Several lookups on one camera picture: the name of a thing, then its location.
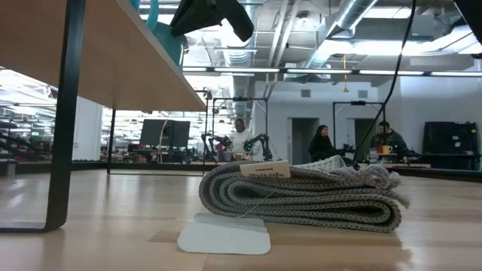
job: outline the ceiling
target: ceiling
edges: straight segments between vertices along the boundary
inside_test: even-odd
[[[282,21],[281,32],[278,44],[272,47],[273,39],[276,38],[276,27],[279,24],[280,9],[284,0],[239,0],[240,3],[249,3],[253,8],[254,15],[252,21],[255,25],[255,31],[249,43],[250,47],[241,43],[236,38],[227,40],[226,37],[232,37],[232,33],[228,33],[226,28],[229,24],[223,26],[213,26],[206,29],[197,30],[186,34],[189,43],[189,51],[185,55],[184,66],[226,66],[226,53],[246,52],[252,54],[246,65],[254,67],[267,67],[276,64],[277,66],[299,65],[299,63],[307,61],[318,49],[320,44],[319,30],[323,22],[329,18],[335,17],[340,7],[340,0],[318,0],[318,1],[300,1],[295,7],[294,1],[288,2],[286,16]],[[149,1],[142,1],[141,4],[146,6]],[[161,15],[158,21],[162,23],[170,23],[175,12],[175,8],[179,1],[160,1]],[[452,1],[445,0],[419,0],[416,13],[418,16],[424,15],[429,19],[435,38],[440,38],[448,34],[453,29],[454,22],[460,18]],[[399,23],[406,25],[406,19],[410,14],[411,0],[379,0],[377,4],[371,8],[365,15],[365,18],[357,26],[357,32],[362,32],[362,25],[374,35],[379,35],[383,39],[383,35],[392,35],[392,33],[384,32],[379,29],[370,29],[369,22],[377,22],[376,20],[385,20],[384,22]],[[289,27],[291,12],[295,9],[295,19],[292,28]],[[147,18],[147,9],[140,10],[141,17]],[[287,35],[286,44],[282,43],[282,36]],[[357,40],[353,45],[361,44],[364,41]],[[239,46],[227,47],[226,44]],[[274,50],[274,59],[279,57],[279,63],[269,62],[270,52]],[[397,53],[392,55],[380,55],[376,51],[374,53],[360,53],[363,51],[346,51],[344,53],[330,54],[325,67],[332,69],[382,69],[393,70],[397,58]],[[447,53],[437,56],[404,56],[401,68],[404,70],[464,70],[473,65],[473,59],[470,54]],[[240,80],[233,79],[232,75],[215,75],[215,76],[186,76],[190,84],[196,90],[208,90],[212,92],[214,97],[230,98],[238,96]],[[277,80],[277,84],[282,84],[283,76]],[[348,76],[332,75],[325,82],[337,85],[340,82],[367,82],[372,87],[376,87],[390,80],[389,77],[376,76]],[[255,91],[256,85],[254,81],[265,81],[264,76],[246,76],[246,86],[243,86],[244,96],[254,97],[260,91]],[[8,69],[0,70],[0,117],[3,121],[14,120],[18,122],[19,127],[30,126],[32,128],[44,127],[48,132],[46,136],[51,136],[53,132],[53,119],[55,116],[56,89],[54,87],[38,82],[32,78],[17,74]],[[220,136],[227,135],[233,129],[231,122],[235,117],[245,117],[249,119],[252,104],[250,102],[232,102],[228,101],[221,105],[217,103],[216,108],[219,113],[215,115],[215,132]],[[102,118],[102,131],[104,137],[110,129],[109,109],[104,110]],[[125,139],[135,140],[140,136],[142,129],[142,120],[144,118],[172,118],[179,120],[189,120],[192,122],[191,129],[193,138],[197,138],[204,130],[205,113],[190,112],[166,112],[154,111],[152,114],[142,113],[140,111],[122,111],[117,113],[116,135]],[[212,126],[212,108],[209,109],[209,127]]]

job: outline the gray knitted towel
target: gray knitted towel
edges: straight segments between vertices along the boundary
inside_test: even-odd
[[[290,167],[291,178],[245,177],[229,163],[207,174],[199,195],[212,213],[261,218],[266,222],[308,224],[389,233],[401,223],[397,201],[409,200],[393,191],[400,184],[382,166],[355,171],[340,157]]]

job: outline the white tag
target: white tag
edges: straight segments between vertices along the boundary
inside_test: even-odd
[[[241,165],[241,173],[246,177],[291,178],[287,160]]]

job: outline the white wall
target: white wall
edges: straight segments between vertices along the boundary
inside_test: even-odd
[[[349,83],[350,92],[343,92],[344,84],[336,86],[332,84],[306,84],[297,83],[276,83],[273,94],[268,104],[268,133],[270,140],[277,150],[281,159],[288,159],[288,118],[310,117],[319,118],[320,125],[327,125],[330,130],[330,137],[333,141],[333,113],[334,101],[349,102],[359,100],[358,90],[368,90],[368,102],[378,102],[377,88],[371,87],[370,83]],[[301,98],[301,89],[311,89],[311,98]],[[256,82],[256,90],[262,93],[264,82]],[[374,117],[376,111],[371,106],[337,105],[337,147],[341,148],[346,143],[347,121],[352,118]],[[264,115],[260,110],[254,111],[251,125],[255,125],[255,132],[264,129]],[[276,152],[273,158],[278,159]]]
[[[102,128],[102,106],[77,98],[73,160],[99,160]]]
[[[423,129],[429,121],[475,122],[482,136],[480,78],[401,77],[399,81],[400,89],[395,88],[387,106],[387,120],[402,134],[409,148],[422,151]],[[380,100],[386,97],[389,83],[380,86]]]

